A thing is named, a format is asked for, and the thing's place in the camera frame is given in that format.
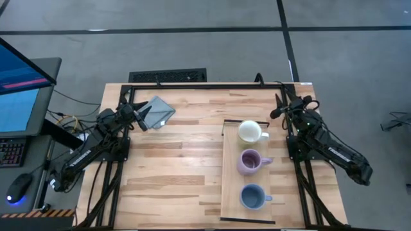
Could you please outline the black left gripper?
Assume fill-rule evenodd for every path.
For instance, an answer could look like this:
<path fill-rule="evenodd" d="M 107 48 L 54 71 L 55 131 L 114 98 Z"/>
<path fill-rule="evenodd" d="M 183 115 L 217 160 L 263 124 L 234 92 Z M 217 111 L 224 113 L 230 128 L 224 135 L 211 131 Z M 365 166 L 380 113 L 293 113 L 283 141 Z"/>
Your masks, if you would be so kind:
<path fill-rule="evenodd" d="M 152 106 L 140 108 L 136 103 L 126 103 L 118 106 L 118 122 L 136 122 L 143 132 L 147 131 L 144 119 Z"/>

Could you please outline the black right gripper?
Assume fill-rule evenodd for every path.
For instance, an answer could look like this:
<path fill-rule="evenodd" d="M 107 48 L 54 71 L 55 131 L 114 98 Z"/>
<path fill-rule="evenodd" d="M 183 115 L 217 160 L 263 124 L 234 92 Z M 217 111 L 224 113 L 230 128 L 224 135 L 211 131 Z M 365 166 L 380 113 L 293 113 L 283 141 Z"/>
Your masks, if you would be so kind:
<path fill-rule="evenodd" d="M 284 107 L 283 101 L 276 94 L 275 101 L 277 108 L 271 111 L 270 118 L 276 119 L 284 114 L 288 121 L 293 121 L 297 119 L 303 120 L 305 118 L 304 110 L 313 99 L 311 96 L 305 96 L 303 98 L 300 96 L 290 96 L 290 104 L 288 107 Z"/>

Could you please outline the white ceramic mug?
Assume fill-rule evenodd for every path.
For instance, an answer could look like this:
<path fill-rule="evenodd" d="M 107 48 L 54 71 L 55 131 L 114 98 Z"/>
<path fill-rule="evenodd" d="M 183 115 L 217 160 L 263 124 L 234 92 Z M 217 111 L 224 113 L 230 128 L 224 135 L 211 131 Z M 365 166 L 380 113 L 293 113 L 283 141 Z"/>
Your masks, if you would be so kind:
<path fill-rule="evenodd" d="M 261 126 L 255 121 L 243 121 L 238 126 L 239 138 L 247 143 L 257 143 L 268 140 L 270 135 L 264 132 Z"/>

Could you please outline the purple ceramic mug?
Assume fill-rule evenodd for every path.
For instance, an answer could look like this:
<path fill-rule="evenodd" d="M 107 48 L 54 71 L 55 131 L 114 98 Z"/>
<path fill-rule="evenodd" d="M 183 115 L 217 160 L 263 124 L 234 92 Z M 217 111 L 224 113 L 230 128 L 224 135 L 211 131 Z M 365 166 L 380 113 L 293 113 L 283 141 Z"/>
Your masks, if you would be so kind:
<path fill-rule="evenodd" d="M 254 175 L 273 161 L 273 158 L 263 157 L 257 150 L 247 149 L 238 157 L 237 170 L 241 175 Z"/>

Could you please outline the blue ceramic mug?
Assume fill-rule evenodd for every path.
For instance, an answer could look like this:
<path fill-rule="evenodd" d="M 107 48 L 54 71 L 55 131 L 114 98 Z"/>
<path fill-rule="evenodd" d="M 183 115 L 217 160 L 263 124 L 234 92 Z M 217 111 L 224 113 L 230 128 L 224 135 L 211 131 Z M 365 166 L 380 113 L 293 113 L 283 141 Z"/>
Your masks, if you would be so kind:
<path fill-rule="evenodd" d="M 250 210 L 259 210 L 264 207 L 266 202 L 272 200 L 273 197 L 267 195 L 258 184 L 247 184 L 240 192 L 241 204 Z"/>

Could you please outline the grey folded cloth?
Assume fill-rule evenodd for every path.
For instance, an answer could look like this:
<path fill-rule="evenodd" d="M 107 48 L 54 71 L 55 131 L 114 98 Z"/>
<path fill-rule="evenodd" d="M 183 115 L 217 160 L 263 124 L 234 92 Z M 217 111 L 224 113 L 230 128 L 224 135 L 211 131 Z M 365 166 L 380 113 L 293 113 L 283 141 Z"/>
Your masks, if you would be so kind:
<path fill-rule="evenodd" d="M 162 128 L 175 113 L 175 109 L 158 96 L 154 96 L 144 107 L 149 106 L 152 108 L 144 119 L 148 129 Z"/>

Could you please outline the black floor vent grate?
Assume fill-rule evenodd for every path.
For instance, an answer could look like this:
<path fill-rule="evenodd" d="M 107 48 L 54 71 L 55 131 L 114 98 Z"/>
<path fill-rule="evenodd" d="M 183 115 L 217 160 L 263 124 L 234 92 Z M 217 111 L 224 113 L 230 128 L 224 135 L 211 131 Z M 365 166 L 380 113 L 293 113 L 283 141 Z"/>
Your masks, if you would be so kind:
<path fill-rule="evenodd" d="M 206 68 L 129 72 L 129 83 L 207 82 Z"/>

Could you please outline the black floor stand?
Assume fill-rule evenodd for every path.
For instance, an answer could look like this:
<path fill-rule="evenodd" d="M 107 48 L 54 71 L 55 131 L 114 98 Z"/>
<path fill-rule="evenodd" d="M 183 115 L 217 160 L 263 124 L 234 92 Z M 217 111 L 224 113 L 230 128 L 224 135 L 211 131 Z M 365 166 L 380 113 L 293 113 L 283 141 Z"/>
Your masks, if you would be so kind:
<path fill-rule="evenodd" d="M 388 132 L 395 127 L 408 126 L 411 127 L 411 112 L 389 112 L 392 119 L 380 124 L 381 130 Z"/>

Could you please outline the grey side desk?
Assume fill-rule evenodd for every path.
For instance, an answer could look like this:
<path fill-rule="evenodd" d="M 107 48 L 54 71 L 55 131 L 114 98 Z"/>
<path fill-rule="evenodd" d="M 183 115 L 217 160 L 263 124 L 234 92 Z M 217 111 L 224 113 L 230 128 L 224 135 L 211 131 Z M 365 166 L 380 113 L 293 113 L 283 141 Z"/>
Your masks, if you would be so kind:
<path fill-rule="evenodd" d="M 55 192 L 48 182 L 51 168 L 70 155 L 70 150 L 80 146 L 66 141 L 65 135 L 36 135 L 28 137 L 27 152 L 21 167 L 0 167 L 0 215 L 29 213 L 45 203 L 52 209 L 74 209 L 80 195 L 77 182 L 68 193 Z M 8 203 L 6 193 L 11 183 L 21 174 L 29 173 L 32 182 L 23 198 L 17 203 Z"/>

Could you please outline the grey-bezel computer monitor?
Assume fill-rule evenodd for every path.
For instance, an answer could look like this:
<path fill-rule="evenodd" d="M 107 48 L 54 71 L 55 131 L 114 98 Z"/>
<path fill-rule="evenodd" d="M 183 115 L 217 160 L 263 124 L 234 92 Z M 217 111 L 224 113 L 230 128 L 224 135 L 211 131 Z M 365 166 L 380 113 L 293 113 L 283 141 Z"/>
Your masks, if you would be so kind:
<path fill-rule="evenodd" d="M 60 57 L 31 60 L 55 80 Z M 0 95 L 0 137 L 33 136 L 40 133 L 54 86 Z"/>

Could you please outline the black-bezel computer monitor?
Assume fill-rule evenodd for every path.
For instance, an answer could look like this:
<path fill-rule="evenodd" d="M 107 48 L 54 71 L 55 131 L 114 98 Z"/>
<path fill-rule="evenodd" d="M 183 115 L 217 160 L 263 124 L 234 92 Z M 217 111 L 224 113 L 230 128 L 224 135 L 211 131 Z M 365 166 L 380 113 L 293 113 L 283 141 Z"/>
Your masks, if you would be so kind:
<path fill-rule="evenodd" d="M 56 84 L 48 73 L 0 38 L 0 95 Z"/>

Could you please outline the black backlit keyboard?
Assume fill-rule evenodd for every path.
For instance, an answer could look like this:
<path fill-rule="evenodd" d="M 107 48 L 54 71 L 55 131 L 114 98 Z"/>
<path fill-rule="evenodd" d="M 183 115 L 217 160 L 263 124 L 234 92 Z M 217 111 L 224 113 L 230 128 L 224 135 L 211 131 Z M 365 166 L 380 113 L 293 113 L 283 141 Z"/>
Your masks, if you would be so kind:
<path fill-rule="evenodd" d="M 21 167 L 26 156 L 25 138 L 0 139 L 0 168 Z"/>

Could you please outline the black yellow hazard tape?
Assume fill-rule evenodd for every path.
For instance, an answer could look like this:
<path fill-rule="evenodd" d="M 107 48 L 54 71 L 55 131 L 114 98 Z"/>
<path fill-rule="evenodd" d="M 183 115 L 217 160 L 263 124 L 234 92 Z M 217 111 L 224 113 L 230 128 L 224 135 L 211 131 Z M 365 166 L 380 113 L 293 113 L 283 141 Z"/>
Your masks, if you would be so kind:
<path fill-rule="evenodd" d="M 69 218 L 74 216 L 74 212 L 74 209 L 53 209 L 45 213 L 42 213 L 40 210 L 33 210 L 27 213 L 1 214 L 0 218 Z"/>

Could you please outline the black computer mouse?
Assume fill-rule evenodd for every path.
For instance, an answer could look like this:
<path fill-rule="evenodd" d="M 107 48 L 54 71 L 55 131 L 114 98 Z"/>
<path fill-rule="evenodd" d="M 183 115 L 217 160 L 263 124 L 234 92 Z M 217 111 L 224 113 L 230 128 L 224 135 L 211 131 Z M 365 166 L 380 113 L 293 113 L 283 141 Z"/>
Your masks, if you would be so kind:
<path fill-rule="evenodd" d="M 19 175 L 9 186 L 6 193 L 6 200 L 10 204 L 18 203 L 22 200 L 32 181 L 32 175 L 23 173 Z"/>

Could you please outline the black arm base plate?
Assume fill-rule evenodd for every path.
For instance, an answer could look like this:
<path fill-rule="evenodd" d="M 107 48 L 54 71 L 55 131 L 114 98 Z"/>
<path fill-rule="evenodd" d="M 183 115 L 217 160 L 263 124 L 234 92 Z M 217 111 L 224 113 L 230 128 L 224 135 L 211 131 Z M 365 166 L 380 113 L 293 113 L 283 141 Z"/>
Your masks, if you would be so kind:
<path fill-rule="evenodd" d="M 327 156 L 320 152 L 320 146 L 311 141 L 305 141 L 298 136 L 288 136 L 286 144 L 291 159 L 297 159 L 299 162 L 305 160 L 325 160 L 330 161 Z"/>
<path fill-rule="evenodd" d="M 129 137 L 118 137 L 114 139 L 113 145 L 98 155 L 96 162 L 123 162 L 128 159 L 130 149 Z"/>

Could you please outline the black aluminium table frame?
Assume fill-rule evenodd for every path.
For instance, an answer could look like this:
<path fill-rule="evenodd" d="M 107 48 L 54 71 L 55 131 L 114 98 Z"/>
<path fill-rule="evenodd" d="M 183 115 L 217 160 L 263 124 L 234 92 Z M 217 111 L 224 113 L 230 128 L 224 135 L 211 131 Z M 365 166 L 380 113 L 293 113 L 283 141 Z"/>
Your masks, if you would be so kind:
<path fill-rule="evenodd" d="M 158 130 L 129 133 L 128 159 L 121 165 L 119 187 L 102 212 L 102 223 L 111 229 L 255 229 L 254 223 L 221 220 L 222 157 L 226 119 L 255 120 L 269 124 L 270 138 L 264 143 L 273 163 L 265 169 L 268 192 L 273 201 L 262 216 L 268 228 L 302 228 L 304 217 L 295 168 L 286 148 L 281 120 L 271 120 L 274 83 L 133 84 L 131 99 L 162 98 L 175 114 Z"/>

